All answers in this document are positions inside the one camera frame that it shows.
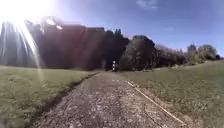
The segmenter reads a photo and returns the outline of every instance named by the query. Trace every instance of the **white line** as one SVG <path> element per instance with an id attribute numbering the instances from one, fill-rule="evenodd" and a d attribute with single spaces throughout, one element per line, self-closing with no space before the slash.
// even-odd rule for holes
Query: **white line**
<path id="1" fill-rule="evenodd" d="M 140 91 L 138 88 L 136 88 L 132 83 L 130 83 L 128 81 L 125 81 L 125 82 L 128 83 L 129 85 L 131 85 L 136 91 L 138 91 L 140 94 L 142 94 L 146 99 L 148 99 L 150 102 L 152 102 L 154 105 L 156 105 L 159 109 L 161 109 L 163 112 L 165 112 L 168 116 L 170 116 L 171 118 L 173 118 L 177 122 L 181 123 L 180 127 L 187 127 L 187 125 L 182 120 L 180 120 L 179 118 L 175 117 L 173 114 L 171 114 L 166 109 L 161 107 L 159 104 L 157 104 L 155 101 L 153 101 L 147 95 L 145 95 L 142 91 Z"/>

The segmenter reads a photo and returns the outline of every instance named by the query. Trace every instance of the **grass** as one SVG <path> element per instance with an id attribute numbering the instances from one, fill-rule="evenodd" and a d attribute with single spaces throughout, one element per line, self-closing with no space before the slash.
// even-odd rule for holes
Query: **grass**
<path id="1" fill-rule="evenodd" d="M 82 71 L 0 67 L 0 121 L 11 128 L 32 123 L 61 92 L 90 75 Z"/>
<path id="2" fill-rule="evenodd" d="M 224 126 L 223 62 L 124 75 L 163 101 L 172 103 L 171 112 L 202 120 L 203 127 Z"/>

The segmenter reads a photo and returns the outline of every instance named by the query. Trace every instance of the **blue sky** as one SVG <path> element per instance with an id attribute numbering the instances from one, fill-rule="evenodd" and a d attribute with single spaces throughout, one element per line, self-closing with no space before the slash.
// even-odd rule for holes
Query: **blue sky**
<path id="1" fill-rule="evenodd" d="M 66 23 L 121 28 L 171 48 L 211 44 L 224 55 L 224 0 L 58 0 L 55 8 Z"/>

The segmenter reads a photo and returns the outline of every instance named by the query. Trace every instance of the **dirt path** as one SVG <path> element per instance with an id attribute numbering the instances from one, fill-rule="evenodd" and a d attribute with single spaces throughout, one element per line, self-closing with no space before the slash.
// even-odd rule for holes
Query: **dirt path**
<path id="1" fill-rule="evenodd" d="M 38 128 L 177 128 L 145 97 L 112 73 L 98 74 L 71 91 Z"/>

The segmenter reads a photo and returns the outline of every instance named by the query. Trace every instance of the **dark tree line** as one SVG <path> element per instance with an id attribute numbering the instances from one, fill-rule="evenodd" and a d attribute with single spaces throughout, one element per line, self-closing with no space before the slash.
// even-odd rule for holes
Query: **dark tree line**
<path id="1" fill-rule="evenodd" d="M 56 20 L 55 23 L 63 28 L 59 30 L 55 25 L 48 25 L 46 19 L 42 20 L 42 24 L 25 22 L 35 41 L 43 68 L 110 70 L 113 61 L 116 61 L 120 70 L 144 70 L 194 65 L 222 58 L 209 44 L 198 48 L 191 44 L 183 52 L 155 44 L 144 35 L 128 39 L 123 36 L 121 29 L 113 32 L 105 31 L 104 28 L 68 26 Z M 34 67 L 33 56 L 30 54 L 32 49 L 23 35 L 11 23 L 5 22 L 1 26 L 0 64 Z"/>

